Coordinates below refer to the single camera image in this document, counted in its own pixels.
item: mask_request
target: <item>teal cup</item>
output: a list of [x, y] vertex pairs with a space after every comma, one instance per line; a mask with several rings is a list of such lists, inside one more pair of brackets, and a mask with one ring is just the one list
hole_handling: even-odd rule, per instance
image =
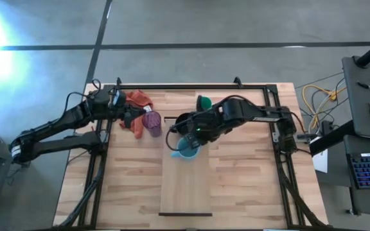
[[179, 157], [185, 160], [193, 160], [199, 153], [201, 146], [191, 149], [185, 138], [180, 138], [177, 144], [177, 149], [180, 151], [174, 151], [171, 153], [171, 157]]

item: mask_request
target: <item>cup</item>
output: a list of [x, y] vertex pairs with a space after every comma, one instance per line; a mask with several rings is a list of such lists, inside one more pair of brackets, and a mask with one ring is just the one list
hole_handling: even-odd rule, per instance
[[180, 151], [174, 151], [173, 153], [171, 153], [171, 157], [179, 157], [186, 160], [193, 160], [198, 155], [201, 146], [191, 149], [186, 139], [182, 137], [178, 141], [177, 149]]
[[156, 111], [147, 112], [142, 117], [142, 124], [151, 133], [152, 137], [158, 137], [162, 134], [161, 115]]

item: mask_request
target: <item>wooden tabletop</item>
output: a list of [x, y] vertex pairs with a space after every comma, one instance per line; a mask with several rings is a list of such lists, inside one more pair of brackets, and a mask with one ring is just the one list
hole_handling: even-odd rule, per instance
[[[276, 83], [281, 105], [300, 116], [292, 83]], [[88, 84], [85, 93], [94, 90]], [[264, 105], [261, 90], [144, 90], [161, 116], [175, 117], [195, 110], [198, 95], [213, 103], [231, 94]], [[77, 130], [84, 133], [90, 124]], [[209, 184], [212, 217], [164, 217], [161, 210], [161, 184], [164, 134], [154, 138], [144, 130], [141, 139], [112, 126], [105, 177], [101, 192], [97, 228], [178, 229], [178, 228], [286, 228], [276, 172], [274, 150], [266, 123], [246, 123], [209, 144]], [[72, 150], [69, 158], [83, 150]], [[321, 192], [309, 154], [292, 155], [299, 193], [324, 223], [328, 223]], [[61, 223], [74, 209], [84, 192], [89, 154], [74, 159], [67, 167], [53, 224]], [[88, 204], [91, 217], [93, 196]], [[294, 221], [297, 220], [290, 197]]]

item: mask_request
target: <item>red cloth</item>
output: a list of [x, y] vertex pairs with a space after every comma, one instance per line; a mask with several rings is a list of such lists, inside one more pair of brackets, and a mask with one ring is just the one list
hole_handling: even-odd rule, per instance
[[[133, 92], [127, 93], [127, 103], [134, 107], [143, 108], [147, 105], [149, 105], [151, 108], [154, 107], [154, 104], [152, 103], [152, 100], [149, 98], [149, 96], [146, 95], [144, 92], [141, 92], [140, 90], [134, 90]], [[137, 139], [140, 139], [142, 137], [142, 133], [144, 130], [144, 126], [142, 124], [142, 117], [143, 115], [139, 116], [138, 118], [134, 119], [131, 122], [130, 130], [134, 133], [135, 138]], [[119, 125], [122, 128], [125, 128], [123, 122], [120, 122]]]

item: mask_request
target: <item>gray floor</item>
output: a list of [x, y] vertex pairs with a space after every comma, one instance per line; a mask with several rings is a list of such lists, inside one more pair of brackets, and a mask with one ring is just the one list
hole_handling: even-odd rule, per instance
[[[105, 0], [0, 0], [0, 46], [94, 44], [104, 6]], [[347, 41], [370, 41], [370, 0], [114, 0], [103, 39], [104, 44]], [[239, 76], [299, 86], [341, 72], [343, 56], [369, 48], [102, 51], [94, 77], [174, 83], [230, 82]], [[20, 131], [58, 117], [67, 93], [83, 91], [91, 56], [92, 51], [0, 51], [0, 136], [10, 142]], [[334, 89], [341, 78], [317, 84]], [[305, 108], [300, 89], [297, 95]], [[316, 97], [317, 104], [322, 100]], [[70, 105], [79, 101], [71, 98]], [[349, 105], [332, 115], [335, 124], [345, 123]], [[50, 227], [66, 158], [67, 152], [41, 156], [4, 187], [0, 230]], [[370, 215], [344, 213], [350, 207], [346, 189], [321, 184], [321, 191], [331, 225], [370, 230]]]

